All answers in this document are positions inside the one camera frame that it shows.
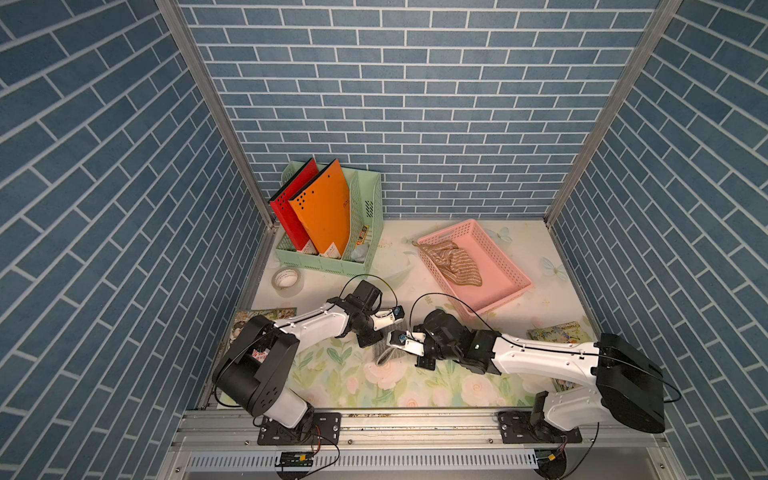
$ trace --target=brick wall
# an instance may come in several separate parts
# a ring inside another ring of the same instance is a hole
[[[657,0],[181,3],[266,193],[314,155],[388,217],[541,217]]]
[[[767,5],[685,0],[554,229],[691,478],[768,476]]]
[[[152,0],[0,4],[0,478],[154,475],[262,224]]]

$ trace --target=black motor joint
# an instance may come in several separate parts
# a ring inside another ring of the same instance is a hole
[[[355,291],[347,295],[346,298],[341,299],[337,296],[329,299],[330,303],[340,306],[349,315],[346,328],[337,338],[343,338],[349,332],[354,332],[360,348],[366,348],[384,339],[384,334],[381,330],[376,330],[371,318],[381,306],[381,295],[381,290],[363,280],[355,288]],[[399,306],[393,308],[392,312],[396,319],[405,316]]]
[[[434,370],[436,360],[453,360],[473,373],[501,374],[492,362],[498,332],[469,329],[443,310],[433,310],[413,331],[425,333],[424,356],[416,362],[420,368]],[[405,344],[402,333],[392,338]]]

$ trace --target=wire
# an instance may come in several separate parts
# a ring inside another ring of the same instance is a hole
[[[317,434],[317,433],[310,433],[310,435],[314,435],[314,436],[316,436],[316,437],[318,438],[318,442],[320,442],[320,441],[322,441],[322,440],[325,440],[325,441],[326,441],[326,442],[328,442],[329,444],[333,445],[333,446],[336,448],[336,459],[335,459],[335,460],[333,460],[333,462],[330,462],[328,465],[324,465],[324,466],[322,466],[322,467],[318,468],[317,470],[314,470],[314,471],[312,471],[312,472],[310,472],[310,473],[308,473],[308,474],[304,475],[304,476],[303,476],[303,478],[306,478],[306,477],[308,477],[308,476],[312,475],[313,473],[317,473],[317,472],[319,472],[320,470],[323,470],[323,469],[325,469],[325,468],[328,468],[328,467],[334,466],[334,465],[335,465],[335,464],[336,464],[336,463],[337,463],[337,462],[338,462],[338,461],[341,459],[341,450],[339,449],[339,446],[338,446],[336,443],[333,443],[331,440],[328,440],[328,439],[327,439],[327,438],[325,438],[324,436],[322,436],[322,435],[320,435],[320,434]]]
[[[320,427],[315,425],[315,428],[317,429],[317,452],[315,452],[315,455],[317,455],[318,453],[320,453],[320,448],[323,445],[323,440],[320,439]]]
[[[377,275],[372,275],[371,273],[361,273],[360,275],[355,275],[349,280],[347,280],[346,283],[344,283],[344,287],[341,289],[341,293],[339,293],[339,298],[342,298],[342,295],[344,294],[344,290],[346,289],[346,286],[349,285],[349,282],[357,278],[358,276],[372,276],[373,278],[378,278],[379,280],[383,281],[385,285],[389,288],[389,291],[392,292],[392,295],[395,297],[395,306],[398,306],[400,303],[397,301],[397,293],[395,293],[395,289],[393,289],[382,277]]]
[[[581,463],[584,461],[584,459],[587,458],[587,455],[589,455],[589,452],[592,451],[592,447],[594,447],[594,444],[598,442],[598,433],[600,433],[600,422],[598,422],[598,428],[594,431],[594,439],[592,439],[592,444],[589,445],[589,448],[587,449],[587,453],[585,453],[584,456],[581,457],[581,460],[578,461],[576,466],[573,467],[573,469],[570,472],[568,472],[565,475],[561,476],[560,478],[558,478],[558,480],[565,480],[566,478],[568,478],[571,475],[573,475],[574,472],[576,472],[576,468],[578,468],[579,465],[581,465]]]
[[[445,296],[449,296],[449,297],[453,298],[454,300],[458,300],[458,301],[459,301],[459,302],[461,302],[461,303],[462,303],[464,306],[466,306],[468,309],[470,309],[470,311],[472,311],[472,313],[474,313],[474,314],[475,314],[475,316],[476,316],[476,317],[478,317],[478,318],[480,319],[480,321],[481,321],[481,322],[483,322],[483,325],[487,326],[489,330],[491,330],[491,331],[493,331],[493,332],[496,332],[496,333],[499,333],[499,334],[501,334],[501,332],[499,332],[498,330],[496,330],[496,329],[495,329],[495,328],[493,328],[492,326],[488,325],[488,323],[487,323],[485,320],[483,320],[483,319],[482,319],[482,317],[480,317],[480,315],[478,315],[478,313],[477,313],[477,312],[475,312],[475,309],[473,309],[472,307],[470,307],[469,305],[467,305],[467,304],[466,304],[466,302],[464,302],[462,299],[456,298],[456,297],[455,297],[455,296],[453,296],[453,295],[448,295],[447,293],[443,293],[443,292],[431,292],[431,293],[425,293],[424,295],[421,295],[419,298],[417,298],[417,299],[416,299],[416,301],[413,303],[413,306],[411,307],[411,313],[408,315],[408,330],[409,330],[409,331],[410,331],[410,329],[411,329],[411,318],[413,317],[413,310],[414,310],[414,307],[416,306],[416,303],[417,303],[419,300],[421,300],[421,299],[422,299],[424,296],[427,296],[427,295],[445,295]],[[562,350],[552,350],[552,349],[544,349],[544,348],[541,348],[541,347],[537,347],[537,346],[526,346],[526,345],[522,345],[522,344],[520,344],[520,343],[515,343],[515,342],[511,341],[510,339],[508,339],[508,338],[504,337],[503,335],[501,335],[499,338],[501,338],[502,340],[504,340],[506,343],[510,343],[510,344],[512,344],[512,345],[514,345],[514,346],[516,346],[516,347],[518,347],[518,348],[521,348],[521,349],[539,350],[539,351],[542,351],[542,352],[550,352],[550,353],[564,353],[565,355],[577,355],[576,353],[569,353],[569,352],[564,352],[564,351],[562,351]],[[677,388],[675,385],[673,385],[672,383],[669,383],[667,380],[664,380],[663,378],[661,378],[661,377],[659,377],[659,376],[655,376],[653,373],[651,373],[651,372],[648,372],[646,369],[642,369],[641,367],[639,367],[639,366],[637,366],[637,365],[633,365],[632,363],[629,363],[629,362],[625,362],[625,361],[624,361],[624,360],[622,360],[622,359],[615,359],[615,358],[614,358],[614,357],[612,357],[612,356],[603,355],[603,354],[601,354],[601,353],[581,353],[580,355],[585,355],[585,356],[596,356],[596,357],[601,357],[601,358],[604,358],[604,359],[609,359],[609,360],[611,360],[611,361],[614,361],[614,362],[623,363],[624,365],[630,366],[630,367],[632,367],[633,369],[636,369],[636,370],[640,370],[642,373],[644,373],[644,374],[648,375],[648,376],[649,376],[649,377],[651,377],[652,379],[656,379],[656,380],[658,380],[659,382],[662,382],[664,385],[666,385],[666,386],[670,387],[672,390],[674,390],[674,391],[675,391],[675,393],[677,394],[677,398],[675,398],[675,399],[670,399],[670,400],[664,400],[664,403],[675,403],[675,402],[677,402],[677,401],[679,401],[680,399],[682,399],[682,398],[683,398],[683,394],[680,392],[680,390],[679,390],[679,389],[678,389],[678,388]]]

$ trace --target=striped cloth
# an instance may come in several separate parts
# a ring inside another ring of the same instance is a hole
[[[463,248],[451,240],[434,245],[413,243],[435,264],[440,272],[456,285],[482,286],[482,278],[477,263]]]

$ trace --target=white robotic arm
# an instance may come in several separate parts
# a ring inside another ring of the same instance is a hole
[[[381,291],[362,281],[345,299],[332,298],[317,310],[280,320],[279,325],[255,316],[214,368],[214,384],[254,417],[266,415],[287,429],[306,433],[312,406],[285,387],[293,358],[322,340],[349,332],[357,335],[361,347],[383,340],[381,329],[404,313],[400,306],[380,310],[374,306],[380,299]]]
[[[313,407],[285,383],[298,352],[331,337],[357,335],[361,347],[384,339],[381,329],[404,317],[402,307],[380,310],[381,291],[362,281],[345,299],[280,321],[249,320],[214,369],[214,383],[251,415],[266,415],[297,435],[311,425]],[[540,392],[530,415],[534,437],[559,439],[560,432],[614,418],[631,428],[664,430],[664,391],[658,366],[620,337],[600,342],[558,344],[473,330],[442,310],[431,312],[413,332],[395,330],[386,342],[417,357],[416,366],[434,369],[436,360],[455,361],[474,373],[533,373],[580,385]],[[254,357],[253,353],[266,353]],[[546,435],[548,430],[555,430]]]
[[[416,355],[421,368],[434,369],[436,360],[452,360],[478,374],[532,373],[580,385],[537,395],[531,423],[540,429],[550,425],[567,432],[616,419],[643,432],[664,431],[661,371],[618,336],[603,334],[600,342],[579,344],[537,342],[468,329],[441,310],[430,313],[414,330],[395,330],[387,342]]]

